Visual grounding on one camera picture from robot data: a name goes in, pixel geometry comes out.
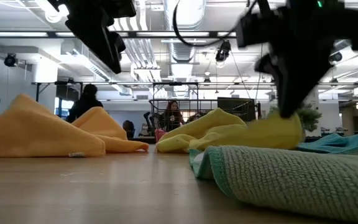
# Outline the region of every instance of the orange towel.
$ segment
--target orange towel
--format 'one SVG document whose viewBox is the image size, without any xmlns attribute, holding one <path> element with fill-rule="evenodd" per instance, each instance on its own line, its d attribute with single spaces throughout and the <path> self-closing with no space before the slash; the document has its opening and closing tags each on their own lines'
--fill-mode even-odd
<svg viewBox="0 0 358 224">
<path fill-rule="evenodd" d="M 70 124 L 29 96 L 19 95 L 0 115 L 0 157 L 94 157 L 148 147 L 128 141 L 102 108 L 92 108 Z"/>
</svg>

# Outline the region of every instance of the pillar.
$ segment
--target pillar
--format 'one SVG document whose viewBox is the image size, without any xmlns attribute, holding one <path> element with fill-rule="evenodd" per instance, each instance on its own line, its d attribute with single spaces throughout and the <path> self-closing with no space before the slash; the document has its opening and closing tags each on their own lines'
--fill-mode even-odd
<svg viewBox="0 0 358 224">
<path fill-rule="evenodd" d="M 46 51 L 48 54 L 58 57 L 60 55 L 62 41 L 61 40 L 48 40 L 47 45 L 43 45 L 40 48 Z M 34 74 L 34 82 L 55 82 L 58 75 L 58 64 L 55 62 L 43 58 L 33 65 L 32 72 Z M 49 85 L 39 95 L 39 103 L 48 108 L 51 112 L 55 112 L 55 98 L 56 98 L 56 86 Z"/>
<path fill-rule="evenodd" d="M 342 109 L 342 126 L 346 128 L 345 136 L 351 136 L 354 134 L 354 109 L 352 106 Z"/>
</svg>

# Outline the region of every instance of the small label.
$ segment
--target small label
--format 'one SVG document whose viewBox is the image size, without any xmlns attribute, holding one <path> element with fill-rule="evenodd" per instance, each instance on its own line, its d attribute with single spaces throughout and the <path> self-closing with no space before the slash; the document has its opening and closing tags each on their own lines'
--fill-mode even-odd
<svg viewBox="0 0 358 224">
<path fill-rule="evenodd" d="M 85 154 L 83 152 L 74 152 L 74 153 L 69 153 L 68 157 L 84 158 Z"/>
</svg>

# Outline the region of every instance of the woman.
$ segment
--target woman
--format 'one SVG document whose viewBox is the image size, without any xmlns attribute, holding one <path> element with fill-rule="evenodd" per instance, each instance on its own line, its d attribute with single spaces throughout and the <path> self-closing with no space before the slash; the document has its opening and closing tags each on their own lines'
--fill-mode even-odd
<svg viewBox="0 0 358 224">
<path fill-rule="evenodd" d="M 72 123 L 75 121 L 75 119 L 79 118 L 81 115 L 83 115 L 92 107 L 95 106 L 103 107 L 103 104 L 96 99 L 97 92 L 98 92 L 98 87 L 96 87 L 95 85 L 92 84 L 85 85 L 80 99 L 74 103 L 73 107 L 71 107 L 66 120 Z"/>
<path fill-rule="evenodd" d="M 162 121 L 161 127 L 165 128 L 166 132 L 172 131 L 180 127 L 180 124 L 184 124 L 183 116 L 181 115 L 178 107 L 178 102 L 170 101 L 167 105 L 167 109 L 161 114 Z"/>
</svg>

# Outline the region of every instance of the yellow towel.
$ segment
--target yellow towel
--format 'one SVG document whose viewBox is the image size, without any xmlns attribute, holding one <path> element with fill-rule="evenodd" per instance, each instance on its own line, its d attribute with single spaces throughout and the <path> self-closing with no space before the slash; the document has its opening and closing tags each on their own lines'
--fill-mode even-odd
<svg viewBox="0 0 358 224">
<path fill-rule="evenodd" d="M 298 115 L 282 119 L 278 113 L 250 122 L 221 109 L 165 134 L 157 143 L 159 152 L 205 150 L 208 146 L 251 146 L 293 149 L 302 140 Z"/>
<path fill-rule="evenodd" d="M 73 122 L 73 125 L 102 139 L 106 152 L 133 152 L 148 150 L 149 145 L 139 141 L 128 141 L 127 133 L 101 107 L 88 110 Z"/>
<path fill-rule="evenodd" d="M 148 149 L 145 143 L 128 141 L 123 131 L 101 108 L 72 125 L 19 95 L 0 115 L 0 157 L 93 157 Z"/>
</svg>

